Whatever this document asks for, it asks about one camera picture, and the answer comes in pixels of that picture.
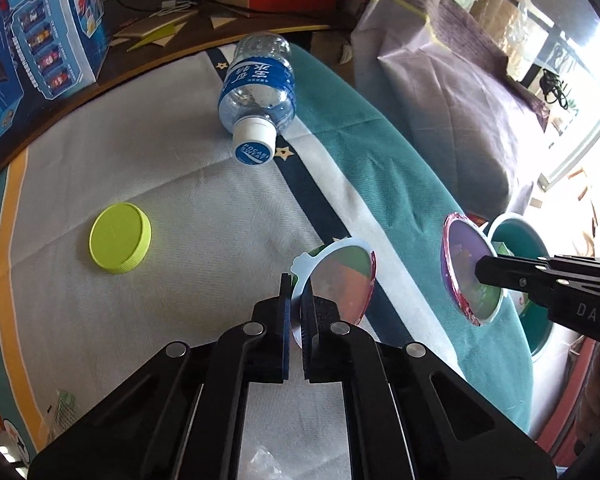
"white bottle cap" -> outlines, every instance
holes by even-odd
[[[276,151],[276,135],[276,127],[266,119],[240,119],[234,124],[235,158],[252,166],[264,164]]]

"yellow-green lid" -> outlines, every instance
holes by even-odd
[[[89,234],[93,261],[109,272],[128,272],[144,258],[151,242],[151,224],[135,205],[122,202],[107,207]]]

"plastic water bottle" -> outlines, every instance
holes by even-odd
[[[234,134],[235,158],[253,166],[271,160],[276,136],[296,116],[296,84],[284,38],[258,32],[235,49],[222,86],[218,113]]]

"star pattern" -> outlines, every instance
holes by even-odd
[[[291,155],[295,155],[295,153],[292,152],[288,146],[286,148],[276,148],[275,156],[279,156],[282,160],[286,160],[286,158]]]

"navy stripe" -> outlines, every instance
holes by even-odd
[[[216,72],[218,72],[218,76],[224,81],[227,70],[218,68],[218,66],[228,63],[222,51],[211,48],[206,53]],[[279,156],[275,156],[273,160],[275,160],[298,205],[323,243],[330,244],[334,238],[350,237],[351,234],[320,191],[291,143],[285,140],[284,137],[278,136],[276,147],[288,148],[294,153],[294,155],[288,156],[286,160]],[[392,346],[404,346],[413,341],[413,337],[411,337],[379,283],[376,283],[374,287],[365,315],[381,342]]]
[[[218,76],[224,81],[226,73],[229,70],[229,62],[224,57],[224,54],[219,48],[208,48],[205,52],[209,56],[211,64],[216,69]]]

